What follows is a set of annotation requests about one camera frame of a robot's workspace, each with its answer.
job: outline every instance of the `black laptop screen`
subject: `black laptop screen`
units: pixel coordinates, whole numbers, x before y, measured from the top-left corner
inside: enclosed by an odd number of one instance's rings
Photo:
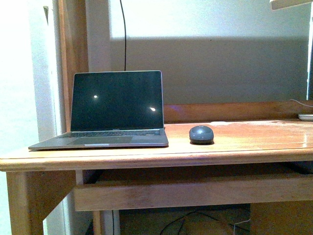
[[[77,73],[71,131],[163,128],[160,71]]]

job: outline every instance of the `laptop keyboard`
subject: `laptop keyboard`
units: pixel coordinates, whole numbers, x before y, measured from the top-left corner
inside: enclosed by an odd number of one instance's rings
[[[73,132],[60,136],[68,137],[98,137],[98,136],[159,136],[160,130],[138,130],[138,131],[91,131],[91,132]]]

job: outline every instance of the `cable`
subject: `cable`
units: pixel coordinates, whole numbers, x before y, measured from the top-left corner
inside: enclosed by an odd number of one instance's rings
[[[172,224],[174,224],[175,222],[177,222],[177,221],[179,221],[179,220],[181,220],[181,219],[184,219],[185,217],[187,217],[187,216],[189,216],[189,215],[191,215],[191,214],[194,214],[194,213],[204,215],[204,216],[209,217],[209,218],[211,218],[211,219],[213,219],[213,220],[215,220],[215,221],[219,221],[218,219],[216,219],[216,218],[214,218],[214,217],[212,217],[212,216],[210,216],[210,215],[208,215],[208,214],[206,214],[206,213],[200,212],[200,211],[206,211],[206,210],[204,210],[204,209],[198,209],[198,210],[195,210],[195,211],[193,211],[193,212],[189,212],[189,213],[187,213],[187,214],[185,214],[185,215],[183,215],[183,216],[181,216],[181,217],[175,219],[174,221],[168,223],[168,224],[162,229],[162,231],[160,232],[159,235],[162,235],[162,234],[164,233],[164,231],[165,231],[170,225],[172,225]],[[249,222],[249,221],[250,221],[250,219],[249,219],[249,220],[246,220],[246,221],[239,222],[239,223],[235,223],[235,224],[230,224],[230,223],[228,223],[228,225],[231,226],[231,227],[234,227],[233,235],[235,235],[235,228],[236,228],[236,227],[239,228],[239,229],[242,229],[242,230],[245,230],[245,231],[249,232],[249,230],[247,230],[247,229],[245,229],[245,228],[236,226],[236,225],[238,225],[238,224],[245,223],[245,222]],[[180,229],[179,229],[179,231],[178,231],[178,235],[180,234],[184,223],[185,223],[185,219],[183,220],[182,225],[180,226]]]
[[[250,220],[251,220],[251,218],[250,218],[250,219],[248,219],[248,220],[245,220],[245,221],[241,221],[241,222],[239,222],[239,223],[235,223],[235,224],[234,224],[234,231],[233,231],[233,235],[236,235],[236,233],[235,233],[235,229],[236,229],[236,225],[237,225],[237,224],[247,223],[247,222],[249,222]]]
[[[299,102],[298,100],[295,100],[295,99],[290,99],[290,100],[295,101],[295,102],[297,102],[297,103],[299,103],[299,104],[301,104],[301,105],[303,105],[303,106],[307,106],[307,107],[313,108],[312,105],[307,105],[307,104],[301,103],[301,102]]]
[[[162,231],[160,232],[159,235],[162,235],[163,232],[164,232],[171,224],[174,224],[176,221],[179,221],[179,220],[185,218],[186,216],[188,216],[188,215],[190,215],[190,214],[193,214],[193,213],[195,213],[195,212],[196,212],[196,211],[189,212],[189,213],[187,213],[186,215],[184,215],[184,216],[182,216],[182,217],[180,217],[180,218],[178,218],[178,219],[176,219],[176,220],[170,222],[169,224],[167,224],[167,225],[162,229]]]
[[[181,226],[180,226],[180,228],[179,228],[179,230],[178,230],[177,235],[179,235],[179,234],[180,234],[181,229],[182,229],[182,227],[183,227],[184,223],[185,223],[185,219],[182,221],[182,224],[181,224]]]
[[[114,235],[114,211],[112,210],[112,235]]]
[[[122,9],[122,14],[123,14],[123,21],[124,21],[124,37],[125,37],[125,52],[124,52],[124,71],[126,71],[126,22],[125,22],[125,15],[124,15],[124,10],[123,10],[123,4],[122,4],[122,0],[119,0],[120,4],[121,4],[121,9]]]

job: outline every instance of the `gray laptop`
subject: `gray laptop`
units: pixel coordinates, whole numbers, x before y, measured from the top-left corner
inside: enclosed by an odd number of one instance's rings
[[[70,130],[29,149],[168,146],[161,71],[75,74]]]

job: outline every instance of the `gray mouse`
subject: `gray mouse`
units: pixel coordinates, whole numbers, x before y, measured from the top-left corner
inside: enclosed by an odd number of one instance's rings
[[[213,144],[213,130],[208,126],[194,126],[189,131],[191,144]]]

